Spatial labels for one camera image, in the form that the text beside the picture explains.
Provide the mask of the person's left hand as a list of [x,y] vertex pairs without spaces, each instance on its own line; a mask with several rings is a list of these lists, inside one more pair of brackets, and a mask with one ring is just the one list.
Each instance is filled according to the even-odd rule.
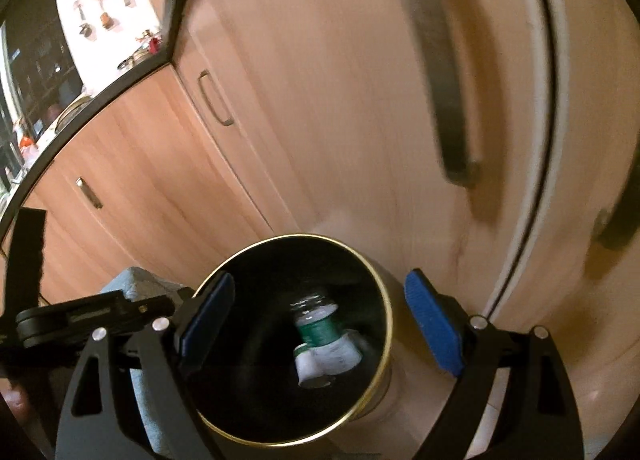
[[20,384],[11,384],[2,379],[1,395],[21,428],[29,433],[35,410],[26,390]]

